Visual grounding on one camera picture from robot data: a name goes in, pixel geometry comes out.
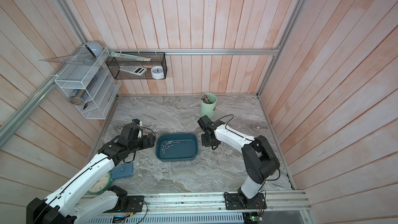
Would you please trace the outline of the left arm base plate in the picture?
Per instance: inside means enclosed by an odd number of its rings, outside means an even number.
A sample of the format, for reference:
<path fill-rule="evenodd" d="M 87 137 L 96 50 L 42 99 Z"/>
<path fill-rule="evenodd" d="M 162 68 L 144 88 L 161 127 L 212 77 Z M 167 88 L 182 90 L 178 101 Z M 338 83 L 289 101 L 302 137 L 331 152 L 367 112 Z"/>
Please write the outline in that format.
<path fill-rule="evenodd" d="M 122 196 L 119 198 L 115 210 L 122 213 L 141 212 L 144 204 L 144 196 Z"/>

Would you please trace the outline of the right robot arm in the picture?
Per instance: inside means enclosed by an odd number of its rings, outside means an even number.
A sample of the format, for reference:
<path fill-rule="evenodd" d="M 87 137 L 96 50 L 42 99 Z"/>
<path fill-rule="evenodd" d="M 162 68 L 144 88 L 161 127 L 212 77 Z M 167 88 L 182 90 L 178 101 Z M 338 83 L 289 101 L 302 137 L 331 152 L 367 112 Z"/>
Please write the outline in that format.
<path fill-rule="evenodd" d="M 238 150 L 244 159 L 248 177 L 237 193 L 223 194 L 226 209 L 266 209 L 265 194 L 261 189 L 270 176 L 280 173 L 280 161 L 267 138 L 245 135 L 221 120 L 212 121 L 206 115 L 198 120 L 198 124 L 204 132 L 201 135 L 203 146 L 215 150 L 221 143 L 226 143 Z"/>

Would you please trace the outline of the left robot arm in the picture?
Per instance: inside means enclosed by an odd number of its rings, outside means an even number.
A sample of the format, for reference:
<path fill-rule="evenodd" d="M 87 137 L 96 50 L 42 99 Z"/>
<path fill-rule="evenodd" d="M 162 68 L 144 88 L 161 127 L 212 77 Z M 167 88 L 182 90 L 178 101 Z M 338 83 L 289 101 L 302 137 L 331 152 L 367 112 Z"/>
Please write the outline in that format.
<path fill-rule="evenodd" d="M 84 224 L 106 211 L 131 210 L 127 191 L 111 186 L 99 196 L 83 203 L 78 201 L 105 174 L 129 154 L 152 148 L 157 136 L 153 131 L 144 134 L 145 127 L 134 119 L 120 133 L 103 145 L 92 160 L 59 189 L 44 199 L 35 198 L 26 210 L 28 224 Z"/>

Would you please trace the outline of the teal plastic storage tray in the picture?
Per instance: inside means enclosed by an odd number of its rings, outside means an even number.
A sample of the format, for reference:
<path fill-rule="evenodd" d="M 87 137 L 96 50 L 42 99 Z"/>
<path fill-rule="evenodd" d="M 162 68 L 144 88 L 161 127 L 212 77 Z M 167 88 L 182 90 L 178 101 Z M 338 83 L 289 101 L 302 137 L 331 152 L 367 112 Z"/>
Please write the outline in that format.
<path fill-rule="evenodd" d="M 169 141 L 181 141 L 181 143 L 167 150 L 166 154 L 162 154 L 161 144 Z M 198 139 L 193 133 L 162 135 L 158 138 L 155 147 L 155 155 L 162 162 L 192 161 L 199 153 Z"/>

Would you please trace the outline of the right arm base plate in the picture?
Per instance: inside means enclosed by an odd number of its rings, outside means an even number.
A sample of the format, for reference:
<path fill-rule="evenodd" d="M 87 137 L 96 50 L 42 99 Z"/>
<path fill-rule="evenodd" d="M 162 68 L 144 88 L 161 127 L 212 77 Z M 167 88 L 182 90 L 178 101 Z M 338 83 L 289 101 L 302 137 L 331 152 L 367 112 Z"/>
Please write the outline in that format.
<path fill-rule="evenodd" d="M 240 210 L 240 209 L 267 209 L 265 202 L 265 195 L 259 192 L 252 199 L 247 199 L 243 194 L 240 193 L 228 193 L 223 194 L 225 205 L 227 210 Z"/>

